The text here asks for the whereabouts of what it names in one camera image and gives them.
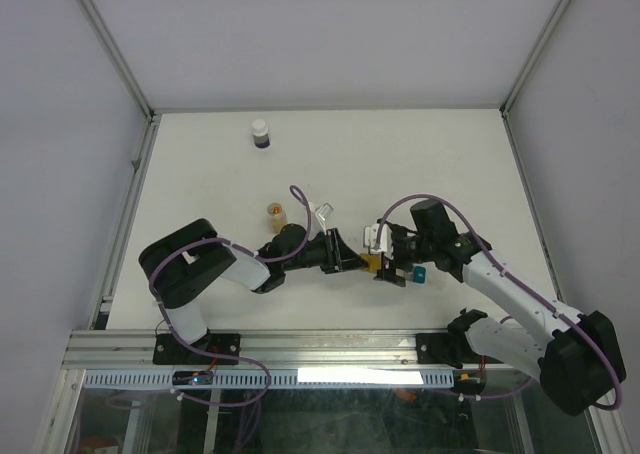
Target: white table surface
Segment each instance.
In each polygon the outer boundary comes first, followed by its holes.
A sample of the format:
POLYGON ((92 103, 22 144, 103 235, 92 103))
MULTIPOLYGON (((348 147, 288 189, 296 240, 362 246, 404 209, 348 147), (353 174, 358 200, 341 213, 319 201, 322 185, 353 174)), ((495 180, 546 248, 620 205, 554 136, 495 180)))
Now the white table surface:
MULTIPOLYGON (((272 237, 265 215, 271 202, 283 205, 290 222, 305 223, 290 184, 315 203, 333 205, 329 227, 338 227, 356 252, 364 252, 363 227, 393 202, 418 192, 440 195, 519 273, 554 296, 497 110, 165 114, 107 328, 148 329, 161 319, 138 265, 145 247, 204 217, 221 236, 257 249, 272 237), (268 149, 253 145, 256 118, 271 130, 268 149)), ((413 227, 410 205, 391 221, 413 227)), ((441 328, 465 307, 504 315, 451 277, 444 288, 404 289, 372 277, 295 271, 265 295, 218 279, 198 299, 208 325, 219 329, 441 328)))

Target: yellow object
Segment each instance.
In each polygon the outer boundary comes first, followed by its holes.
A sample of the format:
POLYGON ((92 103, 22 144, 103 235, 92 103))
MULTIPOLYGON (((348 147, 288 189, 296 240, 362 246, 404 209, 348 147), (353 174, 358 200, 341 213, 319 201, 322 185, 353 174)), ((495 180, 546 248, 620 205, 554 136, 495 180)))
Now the yellow object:
POLYGON ((287 214, 282 206, 277 202, 269 204, 267 207, 267 215, 269 216, 269 225, 274 234, 280 234, 282 228, 287 224, 287 214))
POLYGON ((363 267, 361 271, 376 273, 382 269, 382 259, 380 256, 372 256, 371 254, 360 253, 360 257, 367 261, 368 267, 363 267))

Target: small bottle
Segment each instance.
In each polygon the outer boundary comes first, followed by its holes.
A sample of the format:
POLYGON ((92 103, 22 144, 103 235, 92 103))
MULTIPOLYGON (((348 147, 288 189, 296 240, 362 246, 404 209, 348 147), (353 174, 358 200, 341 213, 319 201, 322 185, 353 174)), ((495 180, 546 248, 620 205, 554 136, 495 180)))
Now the small bottle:
POLYGON ((287 224, 287 214, 282 209, 282 206, 277 202, 269 204, 267 215, 269 216, 269 224, 273 233, 280 234, 282 228, 287 224))
POLYGON ((256 119, 251 123, 251 131, 253 132, 253 143, 257 148, 264 149, 269 147, 269 128, 264 119, 256 119))

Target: aluminum frame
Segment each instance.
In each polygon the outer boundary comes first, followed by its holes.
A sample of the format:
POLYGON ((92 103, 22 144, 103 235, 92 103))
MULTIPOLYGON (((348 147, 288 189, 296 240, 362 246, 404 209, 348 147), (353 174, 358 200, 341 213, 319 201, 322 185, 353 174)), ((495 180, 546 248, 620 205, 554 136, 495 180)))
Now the aluminum frame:
MULTIPOLYGON (((222 391, 211 391, 211 402, 220 402, 222 391)), ((218 434, 218 415, 220 408, 217 406, 211 406, 209 408, 209 415, 207 417, 207 433, 204 438, 204 452, 213 453, 216 447, 216 435, 218 434)))
MULTIPOLYGON (((274 330, 240 331, 241 354, 267 364, 270 369, 301 366, 352 366, 376 369, 450 369, 445 364, 417 362, 415 334, 431 330, 274 330)), ((63 369, 166 370, 152 364, 155 348, 153 330, 74 331, 69 339, 63 369)), ((193 369, 193 366, 175 366, 193 369)), ((233 369, 220 366, 219 369, 233 369)), ((476 364, 464 369, 476 369, 476 364)), ((490 370, 510 370, 491 364, 490 370)))
POLYGON ((547 22, 545 22, 542 30, 540 31, 536 42, 534 42, 533 44, 531 52, 527 56, 527 60, 525 61, 524 66, 522 66, 522 69, 516 77, 516 81, 513 84, 509 95, 500 108, 503 113, 508 113, 516 103, 518 96, 522 92, 522 89, 529 79, 529 76, 540 60, 540 56, 544 52, 545 47, 553 37, 553 33, 555 32, 556 27, 558 27, 558 24, 568 12, 572 2, 573 0, 558 0, 555 6, 553 6, 547 22))
POLYGON ((35 452, 38 454, 61 454, 72 447, 69 446, 70 434, 74 427, 84 376, 84 369, 60 371, 45 424, 36 443, 35 452))
POLYGON ((529 422, 527 421, 527 413, 524 408, 524 402, 522 402, 522 394, 516 394, 513 396, 511 409, 515 422, 517 424, 518 432, 520 433, 521 448, 524 454, 535 454, 533 448, 533 440, 531 438, 531 431, 529 429, 529 422))
POLYGON ((124 262, 124 255, 127 243, 129 242, 129 235, 133 228, 133 220, 142 194, 142 186, 144 185, 144 180, 151 161, 151 153, 153 151, 153 146, 155 145, 161 118, 162 116, 155 115, 147 122, 137 155, 135 159, 131 161, 133 172, 129 182, 129 188, 127 189, 120 218, 118 219, 118 223, 110 243, 112 246, 111 251, 109 252, 107 262, 104 264, 101 271, 100 283, 98 284, 93 296, 93 302, 95 305, 93 313, 87 324, 88 328, 92 329, 94 327, 99 313, 108 313, 111 308, 113 293, 120 276, 122 263, 124 262))
MULTIPOLYGON (((605 404, 613 404, 614 394, 604 396, 605 404)), ((622 422, 620 411, 601 411, 595 407, 589 408, 589 416, 593 429, 593 437, 598 440, 602 454, 632 454, 633 449, 627 436, 627 431, 622 422)))
POLYGON ((542 225, 540 224, 540 218, 538 217, 538 210, 536 208, 536 202, 533 196, 533 191, 531 189, 531 182, 529 181, 529 176, 527 175, 527 170, 522 162, 522 155, 520 153, 520 149, 518 144, 513 136, 513 131, 511 130, 511 124, 509 122, 509 113, 502 113, 502 123, 504 124, 505 131, 507 132, 507 139, 509 140, 509 145, 511 146, 511 153, 513 154, 513 158, 516 162, 516 168, 518 169, 518 174, 520 175, 520 182, 522 183, 522 187, 524 189, 525 197, 527 198, 527 204, 529 205, 529 210, 531 211, 531 217, 533 218, 533 225, 536 228, 536 232, 538 234, 538 239, 540 240, 540 247, 542 247, 542 253, 544 255, 544 260, 547 263, 547 269, 549 270, 549 276, 551 277, 551 283, 553 284, 553 289, 556 293, 556 297, 564 302, 562 297, 562 291, 560 289, 560 283, 558 281, 558 276, 556 275, 556 271, 553 267, 553 262, 551 260, 551 255, 549 253, 549 249, 547 248, 547 241, 545 240, 545 235, 542 230, 542 225))
POLYGON ((131 94, 131 97, 136 101, 138 107, 149 120, 153 117, 153 108, 149 105, 149 101, 142 92, 142 88, 138 84, 129 64, 125 60, 120 47, 116 43, 113 35, 109 31, 107 24, 104 22, 100 11, 98 10, 93 0, 76 0, 80 5, 80 8, 85 14, 89 25, 93 29, 98 41, 102 45, 107 57, 111 60, 113 67, 115 68, 118 76, 122 79, 125 87, 131 94))
POLYGON ((156 398, 148 397, 144 403, 132 401, 132 405, 138 405, 133 409, 127 421, 127 431, 122 443, 122 454, 138 454, 147 452, 151 436, 151 422, 156 409, 156 398))
MULTIPOLYGON (((86 389, 109 389, 118 391, 170 391, 173 388, 173 376, 178 370, 165 366, 163 370, 145 369, 89 369, 86 371, 84 387, 86 389)), ((354 382, 301 382, 298 369, 269 369, 271 386, 269 390, 308 389, 451 389, 454 386, 453 368, 433 369, 416 368, 423 384, 368 384, 354 382)), ((210 384, 183 385, 181 391, 191 390, 254 390, 266 383, 267 376, 260 369, 242 369, 240 366, 216 369, 210 384)))

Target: robotic arm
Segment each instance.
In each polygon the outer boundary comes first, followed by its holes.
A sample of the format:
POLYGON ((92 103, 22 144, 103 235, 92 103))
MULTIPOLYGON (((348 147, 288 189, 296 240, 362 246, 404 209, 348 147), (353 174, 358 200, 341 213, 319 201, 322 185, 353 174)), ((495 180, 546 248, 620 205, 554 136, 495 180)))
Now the robotic arm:
MULTIPOLYGON (((613 388, 609 371, 590 343, 604 353, 619 381, 626 378, 615 330, 608 318, 597 311, 585 316, 558 300, 543 300, 553 303, 554 315, 513 281, 513 271, 489 243, 482 240, 480 245, 475 233, 458 233, 439 201, 418 202, 411 207, 411 215, 415 230, 380 220, 365 228, 365 246, 370 254, 382 258, 376 279, 404 286, 405 279, 398 271, 434 262, 439 270, 488 296, 522 326, 499 324, 480 311, 462 311, 447 326, 444 340, 428 346, 433 358, 456 368, 461 368, 462 359, 473 353, 498 359, 539 381, 549 398, 572 415, 584 411, 613 388), (589 342, 562 316, 586 333, 589 342)), ((164 264, 153 280, 153 289, 180 337, 207 350, 210 333, 195 299, 218 277, 239 282, 253 292, 266 293, 280 286, 288 271, 320 267, 324 273, 333 274, 368 266, 344 243, 337 228, 319 233, 287 258, 301 245, 305 234, 302 226, 288 224, 253 253, 223 242, 199 245, 202 240, 217 238, 211 224, 199 219, 146 248, 139 262, 150 280, 164 264), (172 255, 185 248, 184 255, 172 255), (256 257, 265 262, 286 259, 265 264, 256 257)))
POLYGON ((522 277, 513 275, 488 242, 482 240, 481 246, 472 233, 459 234, 439 201, 418 202, 411 207, 411 215, 416 230, 391 223, 381 227, 380 221, 365 228, 365 245, 383 257, 376 279, 404 286, 398 269, 410 271, 413 264, 434 262, 439 270, 489 297, 522 326, 498 323, 480 311, 463 311, 447 326, 445 340, 428 346, 432 357, 457 368, 462 367, 462 358, 473 353, 498 359, 540 382, 558 407, 577 415, 614 386, 593 347, 561 319, 563 315, 602 350, 618 380, 626 378, 615 330, 607 317, 598 311, 586 316, 549 296, 551 300, 544 302, 552 303, 556 314, 552 313, 525 291, 526 285, 514 282, 514 277, 522 277), (387 252, 392 259, 386 258, 387 252))

